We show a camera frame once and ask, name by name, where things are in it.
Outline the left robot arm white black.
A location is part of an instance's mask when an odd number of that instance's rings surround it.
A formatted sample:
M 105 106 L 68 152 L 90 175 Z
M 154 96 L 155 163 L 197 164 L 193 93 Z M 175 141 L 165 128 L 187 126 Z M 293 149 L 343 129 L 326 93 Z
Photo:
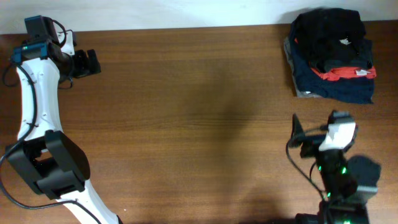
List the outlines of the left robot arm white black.
M 2 159 L 35 194 L 51 200 L 50 207 L 66 206 L 80 223 L 120 223 L 95 191 L 88 158 L 64 134 L 59 115 L 60 82 L 99 73 L 95 51 L 76 51 L 72 30 L 31 36 L 11 57 L 21 84 L 22 118 L 17 141 Z

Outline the black t-shirt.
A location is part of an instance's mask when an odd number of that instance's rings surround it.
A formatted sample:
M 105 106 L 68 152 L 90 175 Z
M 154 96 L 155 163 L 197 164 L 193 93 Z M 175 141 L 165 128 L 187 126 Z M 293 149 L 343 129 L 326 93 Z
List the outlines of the black t-shirt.
M 358 11 L 319 8 L 294 20 L 295 40 L 313 68 L 326 73 L 338 67 L 373 67 L 372 45 Z

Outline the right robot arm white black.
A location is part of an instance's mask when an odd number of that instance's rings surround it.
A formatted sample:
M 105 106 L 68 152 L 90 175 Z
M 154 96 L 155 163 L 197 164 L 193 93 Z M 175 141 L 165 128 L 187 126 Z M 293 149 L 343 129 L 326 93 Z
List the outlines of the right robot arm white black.
M 303 176 L 320 194 L 317 214 L 298 213 L 295 223 L 369 223 L 367 202 L 378 192 L 381 165 L 366 156 L 345 158 L 354 145 L 358 125 L 348 112 L 332 111 L 326 124 L 304 130 L 297 115 L 292 117 L 292 133 L 286 150 L 300 148 L 302 159 L 314 159 L 324 188 L 314 183 L 312 174 Z

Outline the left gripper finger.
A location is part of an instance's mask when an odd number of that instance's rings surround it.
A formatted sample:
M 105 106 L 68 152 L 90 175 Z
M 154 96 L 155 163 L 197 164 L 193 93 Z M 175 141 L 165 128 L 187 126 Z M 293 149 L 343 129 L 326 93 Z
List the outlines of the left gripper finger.
M 84 50 L 77 50 L 73 56 L 74 60 L 74 78 L 83 78 L 89 74 L 89 61 Z
M 90 71 L 90 75 L 101 73 L 101 65 L 98 61 L 95 50 L 94 49 L 87 50 L 87 56 L 88 56 L 88 68 Z

